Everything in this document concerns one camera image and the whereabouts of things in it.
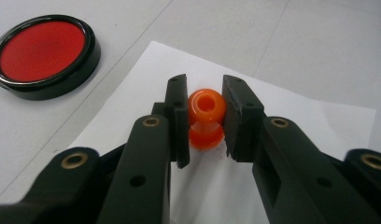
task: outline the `orange object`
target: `orange object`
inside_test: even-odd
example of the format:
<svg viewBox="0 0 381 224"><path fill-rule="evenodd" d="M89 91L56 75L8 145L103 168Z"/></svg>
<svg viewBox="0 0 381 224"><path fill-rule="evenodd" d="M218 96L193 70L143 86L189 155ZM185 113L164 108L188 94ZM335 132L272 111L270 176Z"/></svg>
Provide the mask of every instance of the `orange object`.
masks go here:
<svg viewBox="0 0 381 224"><path fill-rule="evenodd" d="M216 147L224 138L221 126L226 111L223 97L216 91L202 89L189 100L190 145L207 150Z"/></svg>

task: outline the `white paper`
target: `white paper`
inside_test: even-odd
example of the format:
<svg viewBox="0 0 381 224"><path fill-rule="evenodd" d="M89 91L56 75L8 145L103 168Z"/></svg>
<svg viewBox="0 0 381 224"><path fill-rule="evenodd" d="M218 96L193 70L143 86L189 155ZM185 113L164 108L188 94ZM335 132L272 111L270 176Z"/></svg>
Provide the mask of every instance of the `white paper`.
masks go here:
<svg viewBox="0 0 381 224"><path fill-rule="evenodd" d="M323 152L342 159L367 147L375 111L314 101L238 74L183 51L151 42L132 71L71 147L92 147L100 155L125 143L134 122L163 102L167 80L186 74L188 94L201 88L221 91L222 76L242 78L265 106L268 116L295 121ZM172 165L171 219L181 223L268 223L251 173L251 164L226 157L226 147L192 150L190 165Z"/></svg>

